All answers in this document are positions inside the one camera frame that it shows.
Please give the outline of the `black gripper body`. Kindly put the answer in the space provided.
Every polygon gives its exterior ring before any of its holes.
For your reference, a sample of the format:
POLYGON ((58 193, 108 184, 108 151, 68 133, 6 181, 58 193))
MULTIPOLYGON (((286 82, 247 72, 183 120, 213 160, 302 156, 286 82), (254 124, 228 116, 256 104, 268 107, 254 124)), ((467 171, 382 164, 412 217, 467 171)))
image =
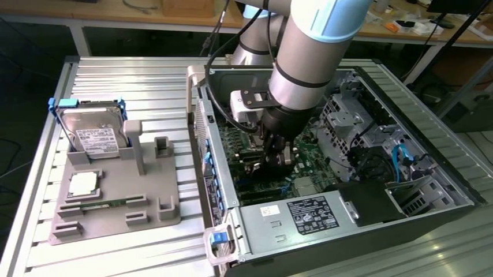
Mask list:
POLYGON ((280 136, 286 141, 294 141, 306 128, 312 113, 314 108, 292 110, 284 106, 267 107, 263 111, 262 124, 271 134, 280 136))

